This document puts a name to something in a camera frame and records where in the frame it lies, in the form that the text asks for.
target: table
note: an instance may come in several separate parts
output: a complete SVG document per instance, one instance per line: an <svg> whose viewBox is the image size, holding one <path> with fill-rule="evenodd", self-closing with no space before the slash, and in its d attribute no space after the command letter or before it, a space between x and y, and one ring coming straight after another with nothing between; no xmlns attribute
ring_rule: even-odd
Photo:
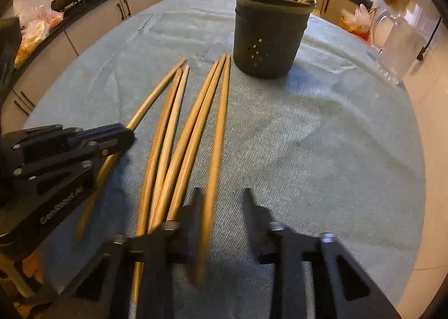
<svg viewBox="0 0 448 319"><path fill-rule="evenodd" d="M235 0L165 0L134 15L79 56L48 90L26 127L126 124L180 56L190 76L177 136L212 62L232 53ZM249 253L241 192L298 232L336 233L397 304L420 245L423 153L403 87L385 82L372 49L311 16L287 77L259 80L232 63L222 170L208 275L193 288L174 272L178 318L268 317L272 267ZM187 192L205 187L215 96ZM164 101L135 131L109 176L88 232L75 242L81 207L42 243L46 277L61 291L116 232L135 233L147 154Z"/></svg>

